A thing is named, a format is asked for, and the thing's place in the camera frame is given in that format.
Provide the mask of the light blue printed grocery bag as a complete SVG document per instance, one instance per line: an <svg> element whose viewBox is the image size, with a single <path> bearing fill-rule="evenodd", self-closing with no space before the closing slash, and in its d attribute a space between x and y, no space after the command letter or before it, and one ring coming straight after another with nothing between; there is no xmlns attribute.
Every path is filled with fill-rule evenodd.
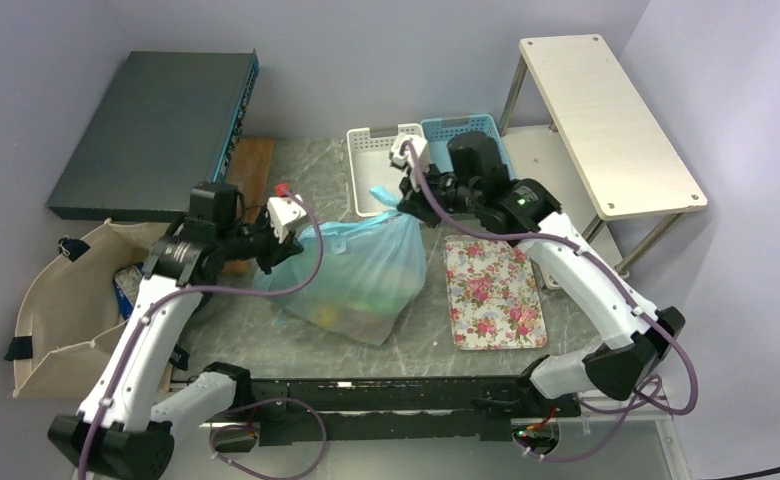
<svg viewBox="0 0 780 480"><path fill-rule="evenodd" d="M295 293L272 299L280 308L357 342L381 345L406 306L421 292L427 273L420 222L400 213L398 194L376 186L372 197L386 210L359 222L325 222L317 238L312 227L297 237L304 252L257 271L251 287L280 291L303 282L313 271L318 248L320 269Z"/></svg>

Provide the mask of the beige canvas tote bag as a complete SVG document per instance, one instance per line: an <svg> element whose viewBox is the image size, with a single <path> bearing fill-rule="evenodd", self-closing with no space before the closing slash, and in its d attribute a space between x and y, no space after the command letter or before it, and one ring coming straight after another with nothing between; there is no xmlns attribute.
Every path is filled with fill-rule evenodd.
<svg viewBox="0 0 780 480"><path fill-rule="evenodd" d="M162 223L105 221L66 249L29 287L8 347L16 399L83 400L100 379L123 333L113 280L142 262L164 235Z"/></svg>

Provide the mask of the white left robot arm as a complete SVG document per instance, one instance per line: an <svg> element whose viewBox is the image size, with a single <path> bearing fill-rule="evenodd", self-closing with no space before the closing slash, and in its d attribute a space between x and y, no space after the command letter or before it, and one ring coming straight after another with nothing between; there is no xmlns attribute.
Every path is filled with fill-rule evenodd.
<svg viewBox="0 0 780 480"><path fill-rule="evenodd" d="M194 187L189 208L154 242L142 265L138 295L118 344L90 393L72 415L52 421L50 442L80 478L158 479L176 446L201 423L223 414L245 417L253 406L249 370L215 362L166 399L158 386L179 337L232 260L255 260L265 272L298 255L297 239L316 217L303 198L281 187L253 222L237 216L239 189Z"/></svg>

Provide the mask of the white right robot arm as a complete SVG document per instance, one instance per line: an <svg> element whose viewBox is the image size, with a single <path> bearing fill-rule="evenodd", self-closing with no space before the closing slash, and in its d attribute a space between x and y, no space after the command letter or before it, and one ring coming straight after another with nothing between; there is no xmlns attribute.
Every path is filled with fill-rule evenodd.
<svg viewBox="0 0 780 480"><path fill-rule="evenodd" d="M473 215L484 228L477 237L517 247L554 278L599 334L583 350L533 362L516 391L521 409L540 415L555 399L587 390L629 399L675 345L683 314L658 308L629 286L540 182L512 178L493 138L462 135L446 173L426 159L427 147L421 136L400 135L390 149L391 165L404 174L398 210L429 226L454 214Z"/></svg>

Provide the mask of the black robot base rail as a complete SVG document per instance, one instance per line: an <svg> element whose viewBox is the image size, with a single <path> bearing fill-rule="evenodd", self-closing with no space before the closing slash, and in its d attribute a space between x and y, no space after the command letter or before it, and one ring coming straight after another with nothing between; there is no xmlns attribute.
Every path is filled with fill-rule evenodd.
<svg viewBox="0 0 780 480"><path fill-rule="evenodd" d="M515 375L253 378L250 396L212 419L256 427L262 446L286 446L321 439L510 441L521 423L554 426L580 414L575 395L537 397Z"/></svg>

